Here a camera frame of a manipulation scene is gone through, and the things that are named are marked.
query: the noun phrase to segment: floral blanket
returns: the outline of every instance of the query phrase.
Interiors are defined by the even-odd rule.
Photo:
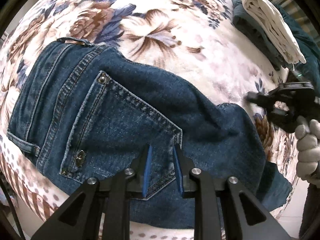
[[[261,108],[243,101],[248,91],[274,89],[287,71],[275,71],[232,26],[232,10],[231,0],[39,0],[0,51],[0,168],[17,195],[43,221],[67,198],[6,137],[13,107],[36,58],[47,44],[64,36],[115,46],[132,61],[185,78],[214,104],[239,104],[256,124],[267,159],[294,188],[294,134],[268,123]],[[278,219],[285,206],[272,214]],[[132,239],[186,240],[192,239],[193,231],[132,223],[131,234]]]

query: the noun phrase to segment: black cable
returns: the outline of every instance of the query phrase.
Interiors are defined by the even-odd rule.
[[[2,191],[4,193],[4,195],[5,195],[5,198],[7,199],[8,204],[9,204],[9,207],[10,207],[14,222],[16,223],[16,226],[17,226],[18,232],[20,234],[20,237],[22,238],[22,240],[26,240],[26,238],[24,237],[24,234],[23,234],[23,231],[22,231],[22,228],[21,228],[21,225],[20,225],[16,210],[15,210],[15,208],[13,206],[13,203],[12,203],[12,200],[11,200],[11,198],[9,196],[9,193],[7,192],[7,189],[6,189],[5,185],[4,185],[4,183],[2,182],[2,179],[0,179],[0,187],[1,187],[1,189],[2,189]]]

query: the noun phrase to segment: white tile floor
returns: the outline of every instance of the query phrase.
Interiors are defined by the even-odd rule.
[[[279,223],[291,237],[298,238],[308,186],[309,184],[306,181],[299,180],[291,202],[279,220]],[[27,235],[32,236],[43,224],[43,221],[38,218],[20,198],[18,199],[18,203],[19,208],[17,208],[17,215],[22,229]]]

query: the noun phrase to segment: white folded garment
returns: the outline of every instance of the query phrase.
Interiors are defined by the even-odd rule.
[[[263,28],[270,41],[288,63],[306,63],[299,45],[280,12],[268,0],[242,0],[247,13]]]

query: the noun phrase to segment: jeans back pocket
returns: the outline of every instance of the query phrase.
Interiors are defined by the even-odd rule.
[[[100,71],[78,109],[60,174],[78,182],[113,176],[150,143],[149,199],[174,180],[172,147],[181,142],[178,126]]]

